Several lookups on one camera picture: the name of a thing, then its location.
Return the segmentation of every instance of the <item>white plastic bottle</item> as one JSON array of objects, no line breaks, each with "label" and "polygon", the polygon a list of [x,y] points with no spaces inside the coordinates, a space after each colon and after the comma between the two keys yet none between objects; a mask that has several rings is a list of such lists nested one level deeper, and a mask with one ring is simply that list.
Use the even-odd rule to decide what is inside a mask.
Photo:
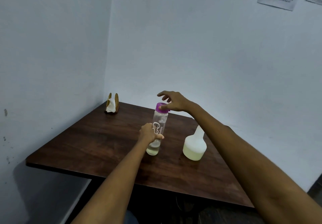
[{"label": "white plastic bottle", "polygon": [[207,144],[203,140],[204,131],[198,126],[195,133],[185,138],[183,154],[192,161],[198,161],[207,149]]},{"label": "white plastic bottle", "polygon": [[[170,111],[170,110],[160,110],[159,106],[161,105],[166,105],[166,103],[156,104],[156,109],[152,120],[153,129],[156,134],[164,133],[164,127],[166,125],[166,121],[168,118],[168,112]],[[154,142],[151,142],[147,147],[147,153],[149,155],[157,155],[159,152],[160,144],[161,144],[160,139],[156,139]]]}]

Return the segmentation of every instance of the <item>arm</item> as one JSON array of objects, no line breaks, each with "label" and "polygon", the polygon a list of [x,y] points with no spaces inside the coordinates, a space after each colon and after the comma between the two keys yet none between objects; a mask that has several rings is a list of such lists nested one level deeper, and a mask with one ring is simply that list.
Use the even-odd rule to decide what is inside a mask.
[{"label": "arm", "polygon": [[148,145],[155,139],[152,124],[142,126],[138,142],[106,178],[72,224],[123,224],[135,177]]},{"label": "arm", "polygon": [[322,208],[228,126],[179,92],[163,91],[158,96],[171,102],[163,109],[185,111],[195,118],[267,223],[321,223]]}]

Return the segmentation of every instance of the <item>white wall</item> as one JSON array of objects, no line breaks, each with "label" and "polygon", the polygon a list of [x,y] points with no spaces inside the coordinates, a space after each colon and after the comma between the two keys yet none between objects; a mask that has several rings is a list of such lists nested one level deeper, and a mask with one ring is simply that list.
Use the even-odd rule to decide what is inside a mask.
[{"label": "white wall", "polygon": [[155,108],[180,91],[304,190],[322,172],[322,6],[112,0],[106,92]]},{"label": "white wall", "polygon": [[111,0],[0,0],[3,224],[58,223],[86,182],[24,159],[102,103],[110,7]]}]

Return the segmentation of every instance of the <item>purple bottle cap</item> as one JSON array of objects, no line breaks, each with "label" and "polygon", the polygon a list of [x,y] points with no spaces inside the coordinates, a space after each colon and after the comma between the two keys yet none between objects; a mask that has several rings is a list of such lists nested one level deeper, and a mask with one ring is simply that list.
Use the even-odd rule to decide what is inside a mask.
[{"label": "purple bottle cap", "polygon": [[166,110],[159,109],[159,106],[162,106],[162,105],[167,105],[167,104],[166,103],[157,103],[155,110],[161,114],[167,114],[170,110],[169,109],[166,109]]}]

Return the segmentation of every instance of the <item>wooden table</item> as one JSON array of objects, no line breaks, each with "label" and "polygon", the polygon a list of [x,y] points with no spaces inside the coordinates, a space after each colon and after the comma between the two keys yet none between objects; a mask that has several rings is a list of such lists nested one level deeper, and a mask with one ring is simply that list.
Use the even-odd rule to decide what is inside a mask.
[{"label": "wooden table", "polygon": [[[26,165],[86,178],[107,177],[131,150],[153,109],[120,103],[115,115],[105,103],[56,136],[26,159]],[[200,161],[182,153],[184,139],[197,122],[169,113],[165,139],[156,156],[144,155],[135,183],[178,193],[251,206],[252,203],[205,135],[207,150]]]}]

